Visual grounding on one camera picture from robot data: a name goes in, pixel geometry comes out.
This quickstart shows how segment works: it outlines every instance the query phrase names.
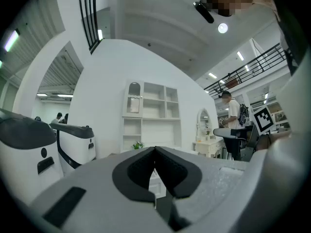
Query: white t-shirt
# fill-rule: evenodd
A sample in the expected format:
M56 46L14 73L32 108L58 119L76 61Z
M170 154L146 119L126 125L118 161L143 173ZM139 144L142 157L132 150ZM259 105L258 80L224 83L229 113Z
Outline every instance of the white t-shirt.
M230 118L230 117L237 117L237 119L234 120L233 122L229 122L228 128L230 128L230 129L241 128L241 126L239 124L240 104L235 99L232 99L229 102L229 116L228 116L228 118Z
M53 119L51 123L59 123L59 120L57 118Z

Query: white pillar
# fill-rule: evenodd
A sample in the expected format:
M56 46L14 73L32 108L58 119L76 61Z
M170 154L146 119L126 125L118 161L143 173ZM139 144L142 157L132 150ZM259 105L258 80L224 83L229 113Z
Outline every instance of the white pillar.
M30 64L15 97L13 112L31 117L35 97L54 58L69 42L66 31L53 37Z
M2 93L1 93L1 97L0 97L0 108L3 107L3 103L4 103L4 99L5 99L5 96L6 96L6 92L8 90L8 87L9 87L9 84L10 82L7 81L3 87L3 90L2 90Z
M248 107L248 111L249 111L249 118L252 118L252 114L253 114L253 109L252 106L249 102L249 98L246 92L242 93L243 96L243 100L244 100L244 104Z

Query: gray surface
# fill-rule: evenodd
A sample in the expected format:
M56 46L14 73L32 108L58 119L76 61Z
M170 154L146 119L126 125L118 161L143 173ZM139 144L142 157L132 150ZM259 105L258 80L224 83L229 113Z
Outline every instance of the gray surface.
M247 162L206 158L163 149L194 163L202 171L202 181L191 197L175 201L179 215L192 223L212 211L230 194L248 165Z
M171 233L152 203L130 201L113 184L115 166L143 150L128 151L82 165L43 192L31 208L43 215L72 186L78 186L86 193L62 230L68 233Z

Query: white shelf unit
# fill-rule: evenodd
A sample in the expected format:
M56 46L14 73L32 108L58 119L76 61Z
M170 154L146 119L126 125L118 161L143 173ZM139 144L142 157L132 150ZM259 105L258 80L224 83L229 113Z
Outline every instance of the white shelf unit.
M164 101L165 100L164 86L153 83L145 83L143 98Z
M166 87L166 101L178 102L177 89Z
M130 115L127 111L123 113L121 151L132 150L132 145L137 141L141 141L145 147L180 148L181 121L177 89L141 81L128 82L137 83L143 87L140 100L142 111L139 111L140 116ZM127 89L128 86L125 91L126 99L129 97Z
M143 99L142 117L165 118L165 101Z

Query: arched mirror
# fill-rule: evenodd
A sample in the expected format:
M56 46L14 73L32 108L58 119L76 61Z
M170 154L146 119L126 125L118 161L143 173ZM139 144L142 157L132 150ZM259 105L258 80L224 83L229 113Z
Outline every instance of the arched mirror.
M208 112L205 108L201 109L197 117L196 141L207 141L212 134L212 126Z
M128 89L128 95L140 96L140 84L136 82L131 83Z

